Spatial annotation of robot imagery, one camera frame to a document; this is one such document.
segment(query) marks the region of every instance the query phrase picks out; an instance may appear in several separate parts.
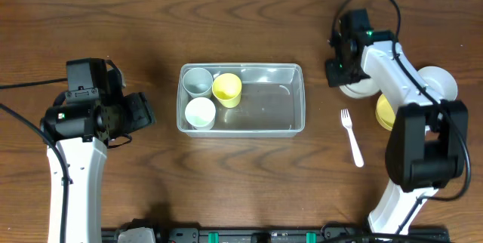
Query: plastic bin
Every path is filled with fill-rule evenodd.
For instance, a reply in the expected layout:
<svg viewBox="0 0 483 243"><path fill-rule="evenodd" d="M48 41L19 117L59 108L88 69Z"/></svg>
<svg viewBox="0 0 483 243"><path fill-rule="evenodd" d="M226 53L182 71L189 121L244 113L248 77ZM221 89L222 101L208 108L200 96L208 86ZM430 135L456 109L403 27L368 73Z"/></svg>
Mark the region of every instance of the plastic bin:
<svg viewBox="0 0 483 243"><path fill-rule="evenodd" d="M183 89L184 74L196 67L214 78L236 74L243 84L240 104L228 109L211 96L217 114L212 129L196 130L184 116L192 99ZM177 126L190 137L293 137L305 127L305 90L297 64L191 63L181 68L177 95Z"/></svg>

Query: wood grain surface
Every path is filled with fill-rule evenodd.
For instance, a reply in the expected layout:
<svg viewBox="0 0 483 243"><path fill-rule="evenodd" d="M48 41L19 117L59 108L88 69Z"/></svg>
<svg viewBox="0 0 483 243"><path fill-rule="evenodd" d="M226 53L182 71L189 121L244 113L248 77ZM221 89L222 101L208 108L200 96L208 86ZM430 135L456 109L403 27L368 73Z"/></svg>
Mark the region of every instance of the wood grain surface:
<svg viewBox="0 0 483 243"><path fill-rule="evenodd" d="M331 20L343 0L0 0L0 84L66 76L65 62L110 58L127 93L144 91L157 124L109 151L102 224L135 217L203 227L362 224L388 176L389 132L374 117L377 95L353 100L329 88L324 62ZM419 69L444 67L469 109L472 185L451 203L428 202L414 223L446 225L457 242L483 241L483 0L397 0L401 43ZM394 29L385 0L356 0L376 29ZM176 126L185 63L298 63L306 127L287 139L191 139ZM0 91L1 102L38 124L66 83ZM348 108L366 165L352 161L340 125ZM50 176L45 145L0 112L0 242L48 236ZM460 188L453 180L439 195Z"/></svg>

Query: black wire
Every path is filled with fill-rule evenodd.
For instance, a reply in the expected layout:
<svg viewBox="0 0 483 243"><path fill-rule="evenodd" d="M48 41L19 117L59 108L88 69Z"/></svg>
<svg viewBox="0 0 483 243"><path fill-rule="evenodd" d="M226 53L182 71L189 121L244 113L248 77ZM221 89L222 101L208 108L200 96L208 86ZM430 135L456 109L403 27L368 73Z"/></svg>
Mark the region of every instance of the black wire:
<svg viewBox="0 0 483 243"><path fill-rule="evenodd" d="M335 34L335 25L336 25L336 22L337 22L337 18L339 17L340 13L342 13L342 11L344 10L344 8L351 2L352 0L345 0L344 3L342 3L342 5L339 7L339 9L337 10L335 16L334 16L334 19L332 21L332 35L333 36ZM395 0L389 0L392 5L394 5L394 8L396 10L396 13L398 15L398 26L395 30L395 37L398 38L399 37L399 30L401 29L401 11L399 10L399 6L398 6L398 3L395 1Z"/></svg>
<svg viewBox="0 0 483 243"><path fill-rule="evenodd" d="M352 0L345 0L345 2L342 3L342 5L337 10L336 15L334 17L334 20L332 22L332 29L331 29L331 33L332 33L331 36L332 37L334 37L336 35L335 34L335 25L336 25L336 22L337 22L337 17L340 15L340 13L343 11L343 9L347 6L347 4L349 4L349 2L351 2L351 1ZM395 46L396 46L396 43L398 42L399 31L401 29L401 11L399 10L398 3L395 0L389 0L389 1L394 6L396 13L398 15L398 25L397 25L397 29L396 29L396 33L395 33L395 38L392 40L392 53L394 54L394 59L395 59L396 63L399 65L399 67L401 68L402 72L409 78L409 80L414 84L414 86L418 89L418 91L422 95L424 95L424 97L426 97L429 101L431 101L431 103L436 108L438 108L438 111L443 115L443 118L447 121L447 123L450 125L450 127L454 129L454 132L457 135L458 142L460 143L461 148L463 150L463 157L465 159L465 168L466 168L465 183L463 184L463 186L461 187L460 191L457 194L452 195L450 197L432 197L432 196L424 196L424 195L418 197L416 202L414 203L412 209L409 211L408 215L406 216L406 218L404 219L402 224L397 229L396 234L399 234L402 231L402 229L404 229L406 224L408 224L409 219L411 219L411 217L414 214L414 212L416 211L417 207L422 204L424 199L429 199L429 200L433 200L433 201L455 201L455 200L463 197L463 195L468 190L469 184L471 182L471 161L470 161L470 158L469 158L469 152L468 152L468 147L466 146L466 141L464 140L464 137L461 134L460 129L458 129L458 127L454 123L453 119L449 116L449 114L446 112L446 110L444 110L441 107L441 105L435 99L433 99L431 97L431 95L429 95L426 92L426 89L423 88L416 81L416 79L414 79L414 77L409 73L409 71L406 69L404 64L399 59L399 54L396 52Z"/></svg>
<svg viewBox="0 0 483 243"><path fill-rule="evenodd" d="M130 134L122 134L121 137L126 137L128 139L128 141L125 141L125 142L123 142L121 144L117 144L117 145L108 145L107 149L114 149L114 148L126 145L133 140L133 137Z"/></svg>
<svg viewBox="0 0 483 243"><path fill-rule="evenodd" d="M122 85L122 74L121 74L121 70L114 64L114 62L112 60L106 60L106 64L110 65L118 74L118 77L119 77L119 80L121 82L121 85Z"/></svg>
<svg viewBox="0 0 483 243"><path fill-rule="evenodd" d="M333 242L351 242L360 239L389 239L389 240L399 240L403 242L412 242L412 243L445 243L446 241L442 240L435 240L435 239L426 239L426 238L418 238L411 235L392 235L392 234L385 234L385 233L365 233L359 235L348 235L348 236L337 236L335 238L325 239L323 243L333 243Z"/></svg>
<svg viewBox="0 0 483 243"><path fill-rule="evenodd" d="M66 100L66 92L67 91L60 92L60 94L57 95L57 97L55 98L52 106L61 106L63 104L63 102Z"/></svg>
<svg viewBox="0 0 483 243"><path fill-rule="evenodd" d="M7 89L7 88L25 88L29 86L35 86L35 85L46 85L46 84L52 84L55 82L64 82L67 81L67 78L59 78L59 79L54 79L54 80L47 80L47 81L40 81L40 82L30 82L30 83L23 83L23 84L16 84L16 85L0 85L0 89Z"/></svg>
<svg viewBox="0 0 483 243"><path fill-rule="evenodd" d="M55 144L44 134L39 128L37 128L32 122L26 120L23 116L16 113L14 110L6 107L3 103L0 103L0 109L3 109L8 114L12 115L14 118L18 119L22 123L24 123L27 127L29 127L32 131L34 131L37 135L39 135L44 142L52 149L57 160L59 161L60 168L62 169L62 184L63 184L63 200L62 200L62 213L60 218L60 243L64 243L66 241L66 224L67 224L67 203L69 197L69 172L67 169L67 165L60 154L59 150L55 146Z"/></svg>

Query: fork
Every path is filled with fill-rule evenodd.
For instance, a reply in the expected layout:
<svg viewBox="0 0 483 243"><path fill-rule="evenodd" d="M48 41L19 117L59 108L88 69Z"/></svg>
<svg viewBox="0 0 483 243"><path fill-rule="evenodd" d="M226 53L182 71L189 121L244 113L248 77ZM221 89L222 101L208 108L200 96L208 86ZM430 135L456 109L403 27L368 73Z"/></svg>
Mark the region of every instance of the fork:
<svg viewBox="0 0 483 243"><path fill-rule="evenodd" d="M352 148L352 156L354 157L355 165L361 168L362 166L364 166L364 160L362 159L361 150L359 149L359 146L357 146L357 141L355 141L349 110L340 110L340 120L342 122L342 126L347 129L347 133L349 134L350 146Z"/></svg>

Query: yellow plate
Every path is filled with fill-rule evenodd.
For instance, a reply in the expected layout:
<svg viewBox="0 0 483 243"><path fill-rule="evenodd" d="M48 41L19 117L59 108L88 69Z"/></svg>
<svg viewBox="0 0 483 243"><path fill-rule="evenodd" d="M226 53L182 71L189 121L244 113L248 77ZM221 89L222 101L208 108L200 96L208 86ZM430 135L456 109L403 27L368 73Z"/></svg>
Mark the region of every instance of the yellow plate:
<svg viewBox="0 0 483 243"><path fill-rule="evenodd" d="M380 95L376 105L376 120L384 129L391 131L394 126L395 114L386 96Z"/></svg>

